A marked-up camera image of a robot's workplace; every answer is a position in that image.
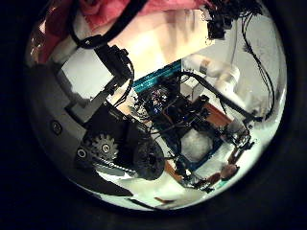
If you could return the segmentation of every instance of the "black cable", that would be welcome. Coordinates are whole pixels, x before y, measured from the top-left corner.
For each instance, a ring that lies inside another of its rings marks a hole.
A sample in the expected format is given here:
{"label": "black cable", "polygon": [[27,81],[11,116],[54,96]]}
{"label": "black cable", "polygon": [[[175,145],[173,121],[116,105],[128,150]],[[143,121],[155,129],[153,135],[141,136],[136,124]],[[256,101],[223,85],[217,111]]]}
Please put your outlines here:
{"label": "black cable", "polygon": [[132,64],[132,61],[130,59],[127,58],[127,61],[129,62],[130,65],[130,70],[131,70],[131,77],[130,77],[130,82],[129,85],[125,91],[125,93],[122,95],[122,97],[114,104],[115,107],[119,106],[120,104],[124,103],[127,99],[127,96],[129,94],[129,92],[132,90],[133,87],[133,83],[134,83],[134,67]]}
{"label": "black cable", "polygon": [[74,0],[67,20],[69,33],[78,47],[84,49],[98,49],[121,33],[132,19],[143,9],[147,2],[148,0],[130,0],[121,15],[104,35],[98,34],[80,40],[74,30],[74,21],[79,8],[79,0]]}
{"label": "black cable", "polygon": [[273,87],[273,83],[272,83],[272,79],[270,74],[268,73],[268,71],[266,70],[266,68],[264,67],[263,63],[261,62],[261,60],[259,59],[259,57],[257,55],[255,55],[255,53],[253,52],[253,49],[250,45],[250,42],[247,39],[247,29],[248,29],[248,25],[251,21],[253,17],[253,14],[249,14],[248,17],[242,19],[242,35],[243,35],[243,39],[246,43],[246,46],[248,48],[248,52],[253,56],[253,58],[255,59],[259,72],[260,72],[260,76],[264,82],[264,84],[266,85],[268,92],[269,92],[269,107],[270,110],[267,113],[265,120],[268,120],[270,118],[270,116],[272,115],[273,109],[274,109],[274,104],[275,104],[275,92],[274,92],[274,87]]}

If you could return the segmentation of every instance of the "orange component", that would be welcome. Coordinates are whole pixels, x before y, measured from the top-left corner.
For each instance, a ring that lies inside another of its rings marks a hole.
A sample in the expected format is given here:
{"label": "orange component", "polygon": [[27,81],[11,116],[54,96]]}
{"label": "orange component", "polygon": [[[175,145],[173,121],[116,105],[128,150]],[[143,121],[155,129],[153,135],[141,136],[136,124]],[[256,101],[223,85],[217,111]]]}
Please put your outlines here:
{"label": "orange component", "polygon": [[231,123],[231,120],[211,103],[207,103],[204,107],[210,112],[206,120],[215,127],[225,127]]}

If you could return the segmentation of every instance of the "black plastic part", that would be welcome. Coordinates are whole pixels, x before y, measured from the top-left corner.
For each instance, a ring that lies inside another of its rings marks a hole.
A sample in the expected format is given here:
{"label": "black plastic part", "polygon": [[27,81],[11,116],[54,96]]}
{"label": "black plastic part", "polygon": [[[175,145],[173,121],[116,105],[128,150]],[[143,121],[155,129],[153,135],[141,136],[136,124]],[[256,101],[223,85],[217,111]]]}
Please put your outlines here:
{"label": "black plastic part", "polygon": [[152,140],[140,141],[134,150],[133,164],[141,178],[158,179],[165,166],[164,154],[160,145]]}
{"label": "black plastic part", "polygon": [[87,129],[83,138],[85,142],[100,134],[114,138],[119,150],[114,163],[126,168],[133,167],[133,153],[139,141],[151,140],[145,125],[126,116],[108,102],[97,109],[84,127]]}
{"label": "black plastic part", "polygon": [[131,79],[132,72],[128,67],[129,58],[126,50],[120,50],[117,46],[109,47],[104,45],[95,50],[99,59],[114,76],[106,87],[106,92],[111,92],[114,87],[122,86],[128,79]]}

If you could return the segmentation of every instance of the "gray metal part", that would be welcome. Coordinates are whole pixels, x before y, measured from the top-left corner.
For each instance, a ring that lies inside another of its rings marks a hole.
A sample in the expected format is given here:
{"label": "gray metal part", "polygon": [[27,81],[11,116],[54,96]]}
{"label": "gray metal part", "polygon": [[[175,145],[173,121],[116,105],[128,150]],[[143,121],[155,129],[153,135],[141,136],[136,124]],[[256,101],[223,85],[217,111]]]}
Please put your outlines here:
{"label": "gray metal part", "polygon": [[[132,196],[132,193],[97,173],[81,171],[74,166],[77,148],[86,130],[66,113],[71,102],[59,87],[54,74],[45,65],[28,71],[26,79],[26,102],[30,121],[40,145],[57,168],[72,182],[95,193],[112,196]],[[55,134],[50,126],[58,121],[62,132]]]}

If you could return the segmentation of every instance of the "white plastic part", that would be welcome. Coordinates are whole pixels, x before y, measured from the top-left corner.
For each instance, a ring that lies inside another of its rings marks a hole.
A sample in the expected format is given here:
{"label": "white plastic part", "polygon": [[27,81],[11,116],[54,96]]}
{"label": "white plastic part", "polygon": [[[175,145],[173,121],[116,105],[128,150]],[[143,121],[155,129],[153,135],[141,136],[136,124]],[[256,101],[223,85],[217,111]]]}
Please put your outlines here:
{"label": "white plastic part", "polygon": [[79,49],[61,69],[71,85],[70,91],[92,100],[113,79],[93,50]]}
{"label": "white plastic part", "polygon": [[243,109],[246,108],[243,100],[234,92],[240,78],[240,70],[237,66],[201,55],[187,57],[183,61],[183,65],[201,72],[207,77],[217,79],[214,87]]}

